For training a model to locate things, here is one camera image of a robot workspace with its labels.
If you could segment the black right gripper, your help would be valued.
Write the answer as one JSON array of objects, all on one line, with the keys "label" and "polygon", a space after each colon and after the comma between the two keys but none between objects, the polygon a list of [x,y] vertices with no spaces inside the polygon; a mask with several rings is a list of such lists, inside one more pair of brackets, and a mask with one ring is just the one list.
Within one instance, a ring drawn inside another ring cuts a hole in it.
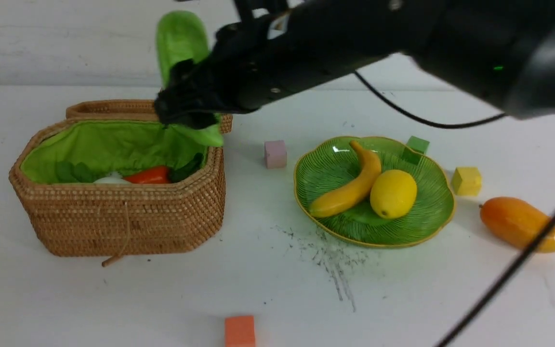
[{"label": "black right gripper", "polygon": [[194,130],[217,123],[217,113],[249,114],[278,100],[278,87],[261,64],[269,48],[268,22],[229,24],[216,33],[216,43],[200,62],[178,62],[175,79],[161,88],[154,110],[161,123]]}]

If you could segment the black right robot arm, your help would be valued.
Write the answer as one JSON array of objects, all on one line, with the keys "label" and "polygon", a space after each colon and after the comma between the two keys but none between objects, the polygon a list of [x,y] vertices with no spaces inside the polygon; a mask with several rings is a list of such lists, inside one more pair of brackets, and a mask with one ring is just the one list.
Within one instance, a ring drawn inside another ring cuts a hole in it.
[{"label": "black right robot arm", "polygon": [[201,129],[393,53],[518,119],[555,114],[555,0],[237,0],[201,62],[168,64],[163,124]]}]

